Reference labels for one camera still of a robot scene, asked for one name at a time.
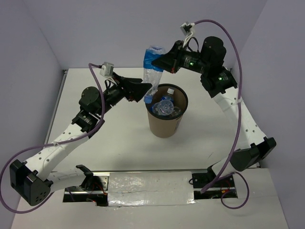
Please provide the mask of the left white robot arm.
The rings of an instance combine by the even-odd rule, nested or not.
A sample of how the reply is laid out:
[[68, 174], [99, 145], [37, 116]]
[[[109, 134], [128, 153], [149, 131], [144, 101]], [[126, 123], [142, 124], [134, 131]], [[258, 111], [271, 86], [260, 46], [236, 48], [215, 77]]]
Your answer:
[[114, 84], [103, 93], [90, 86], [83, 90], [79, 100], [80, 111], [71, 124], [50, 144], [24, 162], [10, 164], [10, 183], [30, 206], [36, 206], [57, 190], [79, 186], [88, 190], [93, 186], [94, 174], [84, 165], [67, 171], [55, 167], [74, 149], [87, 142], [104, 123], [103, 116], [121, 99], [140, 101], [150, 90], [150, 83], [139, 78], [125, 78], [112, 74]]

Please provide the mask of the blue label bottle back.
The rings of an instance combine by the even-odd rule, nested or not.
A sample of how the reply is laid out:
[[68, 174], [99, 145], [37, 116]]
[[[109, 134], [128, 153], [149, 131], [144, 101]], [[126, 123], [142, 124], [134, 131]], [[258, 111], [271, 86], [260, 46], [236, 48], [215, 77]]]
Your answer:
[[152, 106], [152, 112], [156, 115], [168, 116], [173, 112], [174, 104], [170, 100], [161, 100]]

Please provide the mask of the crushed blue cap bottle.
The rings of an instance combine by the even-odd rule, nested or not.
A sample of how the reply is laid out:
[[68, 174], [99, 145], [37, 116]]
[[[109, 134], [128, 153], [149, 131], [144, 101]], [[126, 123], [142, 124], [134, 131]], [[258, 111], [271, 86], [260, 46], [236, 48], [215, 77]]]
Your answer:
[[159, 67], [153, 66], [152, 61], [161, 57], [163, 54], [165, 54], [165, 49], [154, 45], [150, 46], [145, 51], [143, 59], [143, 82], [152, 84], [151, 89], [146, 93], [143, 99], [146, 104], [152, 102], [163, 74], [163, 70]]

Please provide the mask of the blue label bottle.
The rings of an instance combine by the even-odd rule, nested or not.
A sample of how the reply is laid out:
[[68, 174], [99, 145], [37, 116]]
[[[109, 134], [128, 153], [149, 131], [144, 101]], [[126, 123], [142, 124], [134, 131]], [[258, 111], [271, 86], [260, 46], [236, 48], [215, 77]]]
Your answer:
[[152, 112], [156, 115], [168, 116], [173, 112], [174, 104], [170, 100], [161, 100], [152, 106]]
[[161, 100], [170, 100], [172, 103], [174, 102], [174, 89], [168, 88], [167, 92], [162, 96]]

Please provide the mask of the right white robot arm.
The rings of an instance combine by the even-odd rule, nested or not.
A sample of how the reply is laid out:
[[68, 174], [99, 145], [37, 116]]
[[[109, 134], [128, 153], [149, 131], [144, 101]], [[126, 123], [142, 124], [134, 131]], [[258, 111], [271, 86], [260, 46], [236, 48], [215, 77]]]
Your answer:
[[258, 127], [241, 96], [231, 72], [223, 66], [226, 49], [221, 39], [205, 38], [200, 52], [188, 51], [183, 41], [176, 41], [168, 53], [152, 61], [152, 65], [169, 73], [185, 68], [200, 73], [203, 88], [219, 105], [233, 127], [239, 127], [239, 136], [231, 156], [208, 167], [207, 181], [219, 186], [224, 176], [242, 172], [266, 158], [275, 148], [274, 138], [268, 138]]

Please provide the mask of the blue label bottle front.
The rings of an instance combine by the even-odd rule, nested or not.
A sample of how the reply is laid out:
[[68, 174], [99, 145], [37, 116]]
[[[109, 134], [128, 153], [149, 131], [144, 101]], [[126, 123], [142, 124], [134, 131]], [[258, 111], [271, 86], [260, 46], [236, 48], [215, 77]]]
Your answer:
[[167, 92], [162, 96], [161, 100], [170, 100], [172, 103], [174, 102], [174, 89], [168, 88]]

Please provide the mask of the green label plastic bottle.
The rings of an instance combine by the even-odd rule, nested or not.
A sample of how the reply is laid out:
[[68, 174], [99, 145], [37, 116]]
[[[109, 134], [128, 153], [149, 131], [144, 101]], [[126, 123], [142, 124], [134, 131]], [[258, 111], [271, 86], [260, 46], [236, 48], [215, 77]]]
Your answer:
[[181, 108], [175, 106], [173, 112], [171, 113], [171, 117], [177, 117], [182, 113]]

